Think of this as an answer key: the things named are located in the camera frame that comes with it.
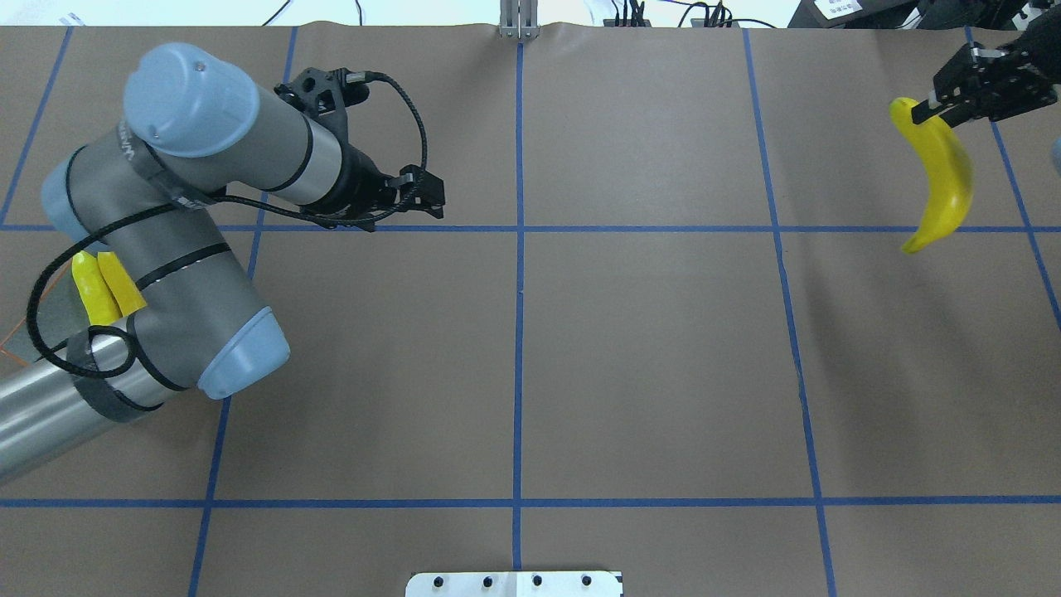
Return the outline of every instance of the wire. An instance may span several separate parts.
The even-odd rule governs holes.
[[[711,11],[711,17],[703,20],[703,27],[721,27],[717,24],[719,21],[731,18],[733,18],[733,13],[721,2],[718,2],[715,4],[715,10]]]
[[[416,109],[416,105],[413,103],[412,98],[405,92],[405,89],[398,84],[389,74],[383,72],[366,71],[366,81],[383,81],[384,83],[390,85],[395,91],[401,96],[402,101],[408,107],[410,112],[413,113],[413,119],[416,120],[416,127],[420,134],[420,170],[416,173],[413,178],[413,183],[405,191],[405,194],[400,197],[395,204],[385,209],[384,211],[377,213],[375,215],[369,215],[366,217],[358,217],[353,220],[342,220],[335,217],[325,217],[321,215],[313,215],[309,213],[299,213],[297,211],[291,211],[289,209],[283,209],[276,207],[275,205],[269,205],[261,200],[254,200],[250,198],[236,196],[236,195],[224,195],[220,197],[213,197],[218,203],[238,203],[241,205],[247,205],[250,207],[257,207],[259,209],[264,209],[266,211],[272,211],[273,213],[279,213],[281,215],[288,215],[290,217],[296,217],[298,220],[303,220],[307,222],[313,222],[326,227],[334,226],[355,226],[360,224],[369,224],[372,222],[378,222],[388,215],[394,214],[400,208],[404,207],[405,204],[415,198],[416,191],[423,181],[423,172],[428,169],[428,133],[423,126],[423,119],[420,118],[419,110]],[[101,227],[94,232],[88,234],[84,239],[73,243],[69,248],[59,253],[58,257],[53,259],[40,275],[37,276],[37,281],[33,284],[33,289],[30,291],[30,298],[25,306],[25,331],[30,336],[30,343],[33,348],[40,353],[41,358],[50,363],[51,365],[62,369],[63,371],[70,373],[72,375],[77,375],[81,377],[89,377],[93,380],[107,380],[110,377],[116,377],[128,371],[133,365],[136,363],[137,358],[141,354],[140,346],[137,339],[120,328],[115,327],[91,327],[89,328],[89,333],[92,337],[99,336],[112,336],[121,339],[125,344],[125,348],[128,351],[128,355],[125,362],[115,368],[105,371],[98,371],[93,369],[86,369],[84,367],[76,366],[62,357],[56,353],[63,347],[60,344],[56,348],[51,348],[45,343],[40,334],[40,326],[37,321],[38,312],[40,311],[40,302],[42,300],[45,288],[48,287],[48,281],[55,275],[55,271],[63,266],[64,263],[73,258],[74,254],[88,248],[93,242],[102,240],[107,234],[124,228],[125,226],[136,224],[137,222],[142,222],[149,217],[154,217],[156,215],[161,215],[169,211],[177,209],[177,205],[174,203],[167,203],[163,205],[158,205],[143,211],[139,211],[132,215],[127,215],[106,226]]]
[[[678,19],[678,27],[679,28],[681,28],[681,25],[685,23],[685,17],[689,16],[690,11],[692,11],[693,8],[695,8],[697,6],[700,6],[700,7],[703,8],[703,18],[705,18],[705,20],[707,20],[708,15],[711,13],[711,6],[709,6],[707,2],[693,2],[692,4],[686,4],[686,6],[688,7],[685,8],[685,12],[682,13],[681,14],[681,18]]]
[[[282,13],[283,10],[288,7],[288,4],[291,4],[291,0],[284,0],[283,5],[280,6],[279,8],[277,8],[276,12],[273,13],[273,16],[269,17],[268,20],[266,20],[265,22],[262,23],[262,27],[265,27],[266,24],[273,22],[273,19],[275,19],[276,17],[280,16],[280,13]]]
[[[52,364],[53,366],[62,369],[67,373],[79,375],[81,377],[90,377],[93,380],[107,380],[109,377],[116,377],[118,375],[125,373],[133,367],[133,364],[136,363],[137,355],[140,354],[139,344],[137,343],[136,338],[133,337],[133,335],[131,335],[129,333],[125,332],[120,328],[114,328],[114,327],[92,327],[91,329],[89,329],[89,332],[94,333],[97,337],[116,336],[118,338],[121,338],[122,343],[125,344],[125,349],[128,351],[128,357],[125,359],[125,363],[123,363],[121,366],[105,371],[97,371],[93,369],[85,369],[83,367],[79,367],[59,357],[56,354],[58,348],[56,349],[50,348],[45,343],[45,339],[40,336],[40,327],[37,323],[37,314],[40,310],[40,301],[45,294],[45,288],[48,286],[48,280],[50,280],[52,276],[55,275],[55,271],[57,271],[59,267],[63,266],[64,263],[72,259],[74,254],[81,252],[85,248],[88,248],[88,246],[91,245],[93,242],[102,240],[105,235],[114,232],[115,230],[124,228],[125,226],[135,224],[137,222],[141,222],[143,220],[146,220],[147,217],[154,217],[155,215],[160,215],[168,211],[173,211],[176,208],[177,208],[176,204],[167,203],[164,205],[159,205],[156,207],[152,207],[150,209],[144,209],[143,211],[139,211],[137,213],[134,213],[132,215],[122,217],[121,220],[118,220],[110,224],[107,224],[106,226],[103,226],[102,228],[88,234],[84,239],[75,242],[72,246],[70,246],[70,248],[67,248],[58,257],[53,259],[51,263],[48,263],[48,266],[46,266],[44,270],[40,271],[40,275],[37,276],[36,283],[33,284],[33,289],[30,291],[30,300],[25,306],[25,331],[30,335],[30,343],[33,345],[33,348],[36,349],[38,353],[40,353],[40,356],[46,362]]]
[[[275,205],[269,205],[268,203],[262,200],[255,200],[253,198],[246,198],[243,196],[234,195],[224,195],[220,197],[211,197],[218,203],[238,203],[240,205],[246,205],[249,207],[257,207],[259,209],[264,209],[279,215],[286,215],[289,217],[294,217],[296,220],[302,220],[305,222],[312,222],[314,224],[325,226],[325,227],[335,227],[335,226],[359,226],[362,224],[371,224],[372,222],[379,222],[380,220],[393,215],[399,209],[405,206],[411,199],[415,198],[417,189],[420,188],[420,182],[423,180],[423,172],[428,169],[428,133],[423,127],[423,120],[420,118],[420,112],[416,109],[416,105],[413,104],[413,100],[402,89],[401,85],[398,84],[389,74],[383,72],[366,71],[366,81],[383,81],[384,83],[394,87],[395,91],[401,95],[403,102],[408,107],[410,112],[413,113],[413,119],[416,120],[417,130],[420,133],[420,170],[416,173],[413,178],[413,185],[405,191],[405,194],[396,200],[395,204],[387,209],[375,215],[368,215],[365,217],[355,217],[351,220],[341,218],[341,217],[328,217],[325,215],[314,215],[312,213],[301,213],[299,211],[292,211],[291,209],[284,209],[282,207],[277,207]]]
[[[727,24],[729,24],[731,22],[744,22],[744,21],[747,21],[747,22],[758,22],[759,24],[765,24],[766,27],[768,27],[770,29],[778,29],[778,28],[773,27],[772,24],[770,24],[770,23],[768,23],[766,21],[761,21],[759,19],[726,19],[724,21],[718,21],[717,23],[715,23],[715,27],[725,27],[725,25],[727,25]]]

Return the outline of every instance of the blue tape line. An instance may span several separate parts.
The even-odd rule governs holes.
[[[510,499],[215,499],[214,509],[403,510],[511,508]]]
[[[202,499],[5,498],[0,508],[203,508]]]
[[[18,162],[15,164],[15,173],[11,176],[11,183],[7,185],[7,194],[4,195],[3,205],[0,206],[0,224],[3,224],[4,220],[7,218],[7,211],[11,209],[11,204],[15,199],[15,191],[18,189],[18,179],[22,176],[22,168],[25,166],[25,160],[30,156],[30,147],[33,145],[33,139],[37,136],[37,127],[40,126],[40,119],[45,116],[45,107],[48,105],[48,99],[52,94],[52,87],[55,86],[55,78],[58,77],[59,67],[63,66],[63,58],[66,56],[67,48],[70,46],[70,38],[73,36],[73,28],[68,27],[66,34],[63,36],[63,43],[59,46],[59,52],[55,56],[55,63],[52,64],[52,72],[48,75],[48,84],[45,85],[45,92],[40,94],[40,103],[37,104],[37,111],[33,115],[33,123],[30,124],[30,131],[25,135],[25,142],[22,143],[22,152],[18,154]]]
[[[512,569],[523,568],[523,280],[525,256],[523,204],[523,43],[516,46],[516,350],[512,406]]]
[[[226,510],[413,510],[510,509],[516,501],[467,499],[214,499]],[[198,509],[204,499],[0,498],[0,508],[184,508]],[[1059,505],[1061,495],[901,495],[866,497],[648,497],[530,498],[520,509],[624,508],[830,508],[864,506],[1039,506]]]
[[[833,556],[829,545],[829,529],[825,525],[825,509],[821,504],[821,479],[818,476],[818,456],[814,446],[814,429],[811,425],[811,407],[806,400],[806,383],[803,379],[803,362],[800,357],[799,338],[796,335],[796,317],[793,312],[788,273],[785,270],[784,247],[781,244],[781,226],[778,221],[778,206],[773,196],[773,180],[770,176],[770,160],[766,151],[766,135],[763,130],[763,113],[759,103],[759,87],[755,84],[755,65],[751,56],[751,39],[748,30],[744,34],[745,59],[748,63],[748,83],[751,87],[751,104],[755,113],[755,134],[759,136],[759,154],[763,162],[763,181],[766,185],[766,200],[770,208],[770,224],[773,226],[773,249],[778,258],[778,273],[781,276],[781,293],[784,297],[785,319],[788,323],[788,344],[792,348],[796,377],[799,382],[799,402],[803,414],[803,438],[806,443],[806,459],[811,469],[811,487],[814,490],[818,516],[818,537],[821,543],[821,560],[825,568],[825,584],[830,597],[836,597],[836,577],[833,573]]]
[[[195,543],[195,559],[192,560],[192,576],[188,582],[188,597],[195,597],[195,594],[198,593],[198,579],[203,572],[203,557],[206,555],[206,535],[210,529],[210,514],[212,512],[209,504],[203,506],[198,540]]]
[[[703,225],[703,226],[525,226],[528,232],[768,232],[770,226],[755,225]]]
[[[198,538],[195,541],[195,559],[192,560],[192,576],[188,582],[188,597],[194,597],[198,592],[199,574],[203,572],[203,559],[206,557],[206,540],[210,531],[210,515],[213,511],[213,495],[218,488],[218,470],[221,468],[221,452],[225,445],[225,431],[228,426],[228,408],[231,397],[221,405],[221,417],[218,419],[218,435],[213,441],[213,456],[210,458],[210,476],[207,478],[206,499],[203,504],[203,517],[199,520]]]
[[[51,224],[3,224],[0,230],[13,232],[53,232],[55,226]]]
[[[524,508],[777,508],[814,507],[813,497],[524,499]]]
[[[328,230],[313,224],[222,224],[218,226],[222,231],[228,232],[253,232],[257,230],[268,232],[364,232],[361,228],[336,228]],[[54,230],[50,225],[41,224],[6,224],[0,225],[0,230]],[[509,225],[380,225],[376,227],[381,232],[509,232],[520,231],[520,226]],[[782,232],[793,233],[909,233],[917,229],[917,226],[860,226],[860,225],[785,225],[781,224],[778,229]],[[1061,232],[1061,226],[1032,226],[1036,232]],[[524,225],[524,233],[771,233],[775,227],[771,225],[754,224],[709,224],[689,226],[667,226],[667,225]],[[956,233],[1024,233],[1028,230],[1026,226],[961,226]]]
[[[1061,504],[1061,495],[912,495],[899,497],[825,497],[825,506],[1019,506]]]
[[[1013,172],[1013,164],[1009,159],[1009,152],[1006,151],[1006,142],[1003,141],[1002,131],[996,122],[991,123],[991,131],[994,133],[995,143],[998,145],[998,153],[1002,155],[1002,162],[1006,166],[1006,175],[1009,176],[1009,186],[1013,189],[1013,196],[1016,198],[1016,208],[1021,212],[1021,220],[1024,221],[1024,230],[1028,233],[1028,244],[1031,245],[1031,253],[1036,257],[1036,265],[1039,267],[1039,275],[1043,279],[1043,286],[1046,288],[1046,298],[1054,312],[1054,321],[1061,330],[1061,308],[1058,306],[1057,294],[1054,293],[1054,283],[1050,282],[1050,274],[1046,269],[1046,262],[1043,253],[1039,249],[1039,241],[1036,240],[1036,231],[1031,226],[1031,218],[1028,216],[1028,209],[1024,205],[1024,195],[1021,193],[1021,185],[1016,181],[1016,174]]]
[[[291,78],[291,65],[295,59],[295,42],[298,39],[298,28],[291,28],[291,36],[288,39],[288,56],[283,65],[283,81]],[[268,200],[268,195],[262,192],[261,200]],[[258,217],[255,222],[255,238],[250,243],[250,257],[247,260],[247,277],[254,279],[255,270],[258,267],[258,248],[261,245],[262,228],[265,224],[265,211],[259,209]],[[221,454],[225,449],[225,433],[228,428],[228,411],[232,403],[232,398],[228,397],[222,402],[221,417],[218,419],[218,436],[214,438],[213,456],[210,459],[210,476],[206,487],[206,504],[203,506],[203,519],[199,522],[199,534],[195,544],[195,559],[192,562],[191,580],[188,583],[188,597],[195,597],[198,592],[199,575],[203,572],[203,559],[206,556],[206,541],[210,532],[210,516],[213,510],[214,493],[218,488],[218,472],[221,469]]]

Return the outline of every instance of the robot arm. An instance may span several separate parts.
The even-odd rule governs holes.
[[[994,50],[966,43],[933,77],[928,99],[912,110],[914,123],[939,115],[951,127],[992,121],[1053,105],[1061,85],[1061,6],[1031,21],[1021,37]]]
[[[194,46],[143,56],[125,87],[125,118],[56,166],[41,197],[75,241],[102,236],[147,308],[75,335],[63,352],[38,347],[46,361],[0,380],[0,482],[175,392],[197,386],[224,399],[286,362],[276,318],[204,209],[236,200],[227,183],[268,191],[326,227],[370,230],[408,209],[442,216],[425,141],[421,164],[397,177],[347,141],[346,107],[367,99],[371,80],[390,82],[412,107],[382,73],[307,69],[269,92]]]

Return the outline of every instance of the silver metal tube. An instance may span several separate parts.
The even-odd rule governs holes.
[[[92,341],[92,352],[101,369],[110,369],[124,361],[125,345],[112,336],[101,336]],[[111,386],[145,407],[161,404],[174,393],[155,382],[139,363],[116,377]],[[0,380],[0,485],[115,425],[82,400],[69,373],[48,362]]]

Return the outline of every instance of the yellow object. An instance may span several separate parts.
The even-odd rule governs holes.
[[[97,256],[97,260],[100,263],[100,273],[103,274],[104,281],[110,287],[110,294],[114,295],[122,317],[131,316],[147,306],[133,278],[125,271],[122,262],[118,260],[118,254],[102,251]]]
[[[903,251],[909,253],[956,230],[973,200],[973,162],[961,140],[938,116],[915,124],[910,110],[916,105],[916,100],[899,98],[889,108],[895,128],[914,145],[928,175],[928,204],[921,224],[903,244]]]
[[[70,275],[77,285],[77,294],[92,326],[110,326],[121,319],[115,297],[100,273],[100,264],[90,252],[82,250],[73,256]]]

